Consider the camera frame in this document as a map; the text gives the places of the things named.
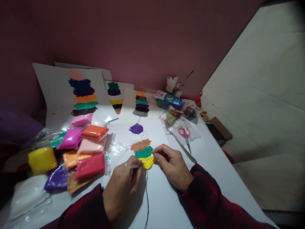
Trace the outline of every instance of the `scissor handle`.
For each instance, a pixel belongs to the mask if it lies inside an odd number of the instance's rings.
[[[179,128],[178,129],[178,132],[179,132],[179,134],[182,136],[182,137],[184,137],[184,138],[189,138],[189,136],[191,135],[191,132],[189,131],[189,129],[187,129],[187,128]]]
[[[179,134],[182,135],[182,136],[184,136],[184,135],[186,134],[186,133],[185,133],[185,130],[184,130],[183,128],[181,128],[181,127],[178,129],[178,132],[179,132]]]

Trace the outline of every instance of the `fork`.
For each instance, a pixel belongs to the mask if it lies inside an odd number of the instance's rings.
[[[181,144],[181,142],[177,139],[177,137],[174,135],[174,132],[171,130],[167,120],[164,121],[165,123],[165,127],[166,130],[168,131],[168,133],[170,133],[171,135],[173,135],[175,137],[175,139],[177,140],[177,142],[179,143],[179,145],[181,146],[181,148],[183,149],[183,151],[185,152],[185,154],[187,155],[187,157],[193,162],[193,163],[197,163],[196,159],[184,148],[184,146]]]

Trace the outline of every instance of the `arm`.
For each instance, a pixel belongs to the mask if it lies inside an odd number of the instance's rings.
[[[191,169],[194,180],[179,199],[195,228],[274,228],[252,218],[242,207],[231,203],[211,175],[200,165]]]
[[[131,169],[126,164],[137,164]],[[101,184],[72,204],[64,213],[41,229],[111,228],[113,222],[133,200],[142,176],[143,164],[135,156],[114,168],[103,191]]]
[[[154,162],[180,191],[179,199],[194,228],[268,229],[273,226],[253,219],[243,208],[228,201],[211,175],[200,165],[188,170],[180,151],[156,147]]]

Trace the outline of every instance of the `box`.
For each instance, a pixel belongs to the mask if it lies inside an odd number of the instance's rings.
[[[180,106],[181,102],[182,102],[182,99],[177,98],[176,96],[173,96],[171,94],[168,94],[168,93],[160,91],[160,90],[156,93],[155,97],[156,97],[156,99],[160,99],[165,102],[172,103],[172,104],[175,104],[178,106]]]
[[[218,144],[221,146],[225,141],[233,138],[233,135],[224,127],[224,125],[214,117],[209,120],[209,117],[204,112],[201,114],[202,119],[206,122],[206,125],[214,136]]]

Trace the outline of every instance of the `red object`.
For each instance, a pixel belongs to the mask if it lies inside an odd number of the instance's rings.
[[[275,229],[267,223],[256,221],[242,207],[228,201],[221,194],[215,179],[200,165],[195,164],[191,174],[194,180],[187,191],[178,193],[178,196],[194,228]],[[104,209],[102,193],[101,184],[98,184],[43,229],[111,228]]]
[[[201,94],[199,94],[196,98],[188,98],[188,97],[182,97],[182,96],[180,98],[195,101],[196,106],[201,108]]]
[[[184,138],[189,138],[191,136],[191,132],[188,128],[179,128],[178,132]]]
[[[225,155],[227,156],[227,158],[229,159],[231,164],[235,164],[233,157],[230,154],[228,154],[226,151],[224,151],[224,150],[222,150],[222,151],[225,153]]]
[[[83,137],[101,141],[106,137],[109,129],[99,126],[90,125],[80,134]]]
[[[76,165],[75,180],[91,177],[97,173],[105,173],[104,154],[79,160]]]

